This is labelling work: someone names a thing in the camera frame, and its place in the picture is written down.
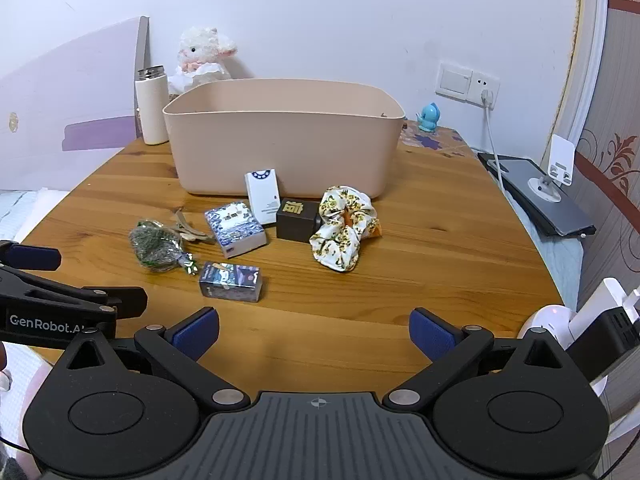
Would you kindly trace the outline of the cartoon blue card box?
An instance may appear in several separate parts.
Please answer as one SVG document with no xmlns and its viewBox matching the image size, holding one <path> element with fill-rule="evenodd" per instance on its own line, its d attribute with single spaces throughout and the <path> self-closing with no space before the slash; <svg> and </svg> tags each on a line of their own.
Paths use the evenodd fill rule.
<svg viewBox="0 0 640 480">
<path fill-rule="evenodd" d="M 206 262 L 198 284 L 207 298 L 257 302 L 262 291 L 262 272 L 257 266 Z"/>
</svg>

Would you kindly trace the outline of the green herb sachet bag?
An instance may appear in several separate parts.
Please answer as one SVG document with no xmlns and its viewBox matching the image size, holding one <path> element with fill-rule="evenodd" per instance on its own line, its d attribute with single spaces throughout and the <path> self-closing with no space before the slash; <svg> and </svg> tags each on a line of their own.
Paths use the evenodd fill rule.
<svg viewBox="0 0 640 480">
<path fill-rule="evenodd" d="M 140 220 L 129 232 L 134 255 L 145 268 L 164 273 L 182 269 L 189 275 L 200 272 L 198 263 L 183 247 L 181 236 L 156 220 Z"/>
</svg>

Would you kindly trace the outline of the dried brown herb pieces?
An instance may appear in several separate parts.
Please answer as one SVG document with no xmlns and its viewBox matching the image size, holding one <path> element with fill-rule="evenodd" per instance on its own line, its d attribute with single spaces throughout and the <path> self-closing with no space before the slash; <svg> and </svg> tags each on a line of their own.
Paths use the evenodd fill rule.
<svg viewBox="0 0 640 480">
<path fill-rule="evenodd" d="M 212 234 L 199 231 L 190 225 L 181 208 L 178 208 L 175 211 L 175 223 L 170 226 L 170 228 L 177 232 L 178 235 L 186 242 L 209 245 L 216 244 L 216 238 Z"/>
</svg>

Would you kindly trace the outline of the blue white patterned box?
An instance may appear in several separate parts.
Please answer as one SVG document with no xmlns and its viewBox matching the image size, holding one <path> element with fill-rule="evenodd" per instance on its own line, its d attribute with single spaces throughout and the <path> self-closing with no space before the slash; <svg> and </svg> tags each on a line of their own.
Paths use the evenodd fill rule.
<svg viewBox="0 0 640 480">
<path fill-rule="evenodd" d="M 224 258 L 243 255 L 268 243 L 264 228 L 244 202 L 209 209 L 204 217 Z"/>
</svg>

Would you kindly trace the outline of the floral yellow white scrunchie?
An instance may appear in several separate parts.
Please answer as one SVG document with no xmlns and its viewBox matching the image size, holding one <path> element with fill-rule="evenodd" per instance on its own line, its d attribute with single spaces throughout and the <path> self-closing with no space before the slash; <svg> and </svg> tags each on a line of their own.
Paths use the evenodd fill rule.
<svg viewBox="0 0 640 480">
<path fill-rule="evenodd" d="M 370 224 L 378 213 L 366 193 L 350 186 L 331 186 L 319 204 L 322 225 L 309 240 L 314 260 L 333 271 L 350 272 L 362 241 L 371 238 Z"/>
</svg>

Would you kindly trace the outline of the dark brown cube box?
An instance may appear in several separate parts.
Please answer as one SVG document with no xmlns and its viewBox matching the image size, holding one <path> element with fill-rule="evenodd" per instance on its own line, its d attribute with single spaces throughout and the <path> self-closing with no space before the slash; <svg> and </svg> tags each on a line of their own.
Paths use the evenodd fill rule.
<svg viewBox="0 0 640 480">
<path fill-rule="evenodd" d="M 284 198 L 277 211 L 277 238 L 308 243 L 315 232 L 320 229 L 322 220 L 318 202 Z"/>
</svg>

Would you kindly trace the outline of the white blue small box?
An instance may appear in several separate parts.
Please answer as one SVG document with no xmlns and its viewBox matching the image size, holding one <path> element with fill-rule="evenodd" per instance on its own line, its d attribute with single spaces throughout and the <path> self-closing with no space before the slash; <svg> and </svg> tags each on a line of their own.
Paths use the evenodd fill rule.
<svg viewBox="0 0 640 480">
<path fill-rule="evenodd" d="M 263 226 L 276 222 L 281 203 L 276 170 L 250 171 L 245 175 L 245 185 L 256 220 Z"/>
</svg>

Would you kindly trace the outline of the orange cloth scrunchie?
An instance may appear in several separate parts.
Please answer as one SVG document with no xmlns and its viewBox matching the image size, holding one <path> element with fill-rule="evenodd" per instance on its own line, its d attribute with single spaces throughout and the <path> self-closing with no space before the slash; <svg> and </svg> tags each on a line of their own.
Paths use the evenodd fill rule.
<svg viewBox="0 0 640 480">
<path fill-rule="evenodd" d="M 370 237 L 378 237 L 378 236 L 381 236 L 381 235 L 382 235 L 381 223 L 378 221 L 378 219 L 375 219 L 370 224 L 369 236 Z"/>
</svg>

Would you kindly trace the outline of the white round lamp device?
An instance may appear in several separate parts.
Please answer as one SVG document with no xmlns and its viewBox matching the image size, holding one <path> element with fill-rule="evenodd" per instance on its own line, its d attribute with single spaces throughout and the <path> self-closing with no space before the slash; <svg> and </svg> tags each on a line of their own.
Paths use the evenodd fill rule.
<svg viewBox="0 0 640 480">
<path fill-rule="evenodd" d="M 518 336 L 541 328 L 573 359 L 591 388 L 602 394 L 608 375 L 639 348 L 639 291 L 604 278 L 579 311 L 550 304 L 532 314 Z"/>
</svg>

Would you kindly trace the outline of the lilac headboard panel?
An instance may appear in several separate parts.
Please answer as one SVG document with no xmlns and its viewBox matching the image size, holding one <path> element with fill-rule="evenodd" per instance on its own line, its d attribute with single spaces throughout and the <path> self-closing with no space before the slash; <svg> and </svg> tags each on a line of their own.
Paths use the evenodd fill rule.
<svg viewBox="0 0 640 480">
<path fill-rule="evenodd" d="M 74 39 L 1 81 L 1 186 L 70 191 L 137 139 L 149 20 Z"/>
</svg>

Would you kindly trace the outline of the dark grey laptop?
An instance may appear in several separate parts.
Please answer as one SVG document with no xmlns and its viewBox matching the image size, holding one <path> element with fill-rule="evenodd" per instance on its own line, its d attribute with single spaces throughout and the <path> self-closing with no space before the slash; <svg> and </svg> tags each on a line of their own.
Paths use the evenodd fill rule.
<svg viewBox="0 0 640 480">
<path fill-rule="evenodd" d="M 597 228 L 568 196 L 573 175 L 563 165 L 543 172 L 532 160 L 512 156 L 480 153 L 477 158 L 494 177 L 502 177 L 502 185 L 524 209 L 534 225 L 548 236 L 586 237 Z"/>
</svg>

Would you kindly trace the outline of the white thermos bottle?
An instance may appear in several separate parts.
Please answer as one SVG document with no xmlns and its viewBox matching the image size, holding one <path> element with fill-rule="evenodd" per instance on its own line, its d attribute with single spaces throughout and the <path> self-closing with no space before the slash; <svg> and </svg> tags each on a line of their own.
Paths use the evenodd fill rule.
<svg viewBox="0 0 640 480">
<path fill-rule="evenodd" d="M 164 66 L 155 65 L 138 70 L 134 85 L 144 143 L 157 145 L 167 142 L 163 109 L 169 103 L 169 94 Z"/>
</svg>

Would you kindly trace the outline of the white phone stand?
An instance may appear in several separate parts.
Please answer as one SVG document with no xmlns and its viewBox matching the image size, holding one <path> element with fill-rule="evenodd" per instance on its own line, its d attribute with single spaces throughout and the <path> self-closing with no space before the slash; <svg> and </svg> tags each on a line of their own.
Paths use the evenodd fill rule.
<svg viewBox="0 0 640 480">
<path fill-rule="evenodd" d="M 570 186 L 573 182 L 575 145 L 552 134 L 548 151 L 547 170 L 539 178 L 530 178 L 527 182 L 532 192 L 548 203 L 561 201 L 561 186 Z"/>
</svg>

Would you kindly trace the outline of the pink plastic storage bin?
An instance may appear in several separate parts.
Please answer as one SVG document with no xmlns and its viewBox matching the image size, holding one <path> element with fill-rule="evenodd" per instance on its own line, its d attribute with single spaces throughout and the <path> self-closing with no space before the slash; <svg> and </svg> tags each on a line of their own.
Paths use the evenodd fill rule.
<svg viewBox="0 0 640 480">
<path fill-rule="evenodd" d="M 406 120 L 379 88 L 311 79 L 201 84 L 163 114 L 181 186 L 218 196 L 243 195 L 246 174 L 272 169 L 286 196 L 348 185 L 378 197 Z"/>
</svg>

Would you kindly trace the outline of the white plush lamb toy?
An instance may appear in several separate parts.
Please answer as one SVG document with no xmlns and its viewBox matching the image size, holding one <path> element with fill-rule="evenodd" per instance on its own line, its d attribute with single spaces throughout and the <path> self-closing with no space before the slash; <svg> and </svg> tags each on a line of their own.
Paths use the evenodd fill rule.
<svg viewBox="0 0 640 480">
<path fill-rule="evenodd" d="M 193 26 L 185 30 L 179 40 L 178 66 L 168 77 L 169 94 L 178 96 L 200 84 L 230 79 L 224 61 L 236 52 L 235 42 L 216 28 Z"/>
</svg>

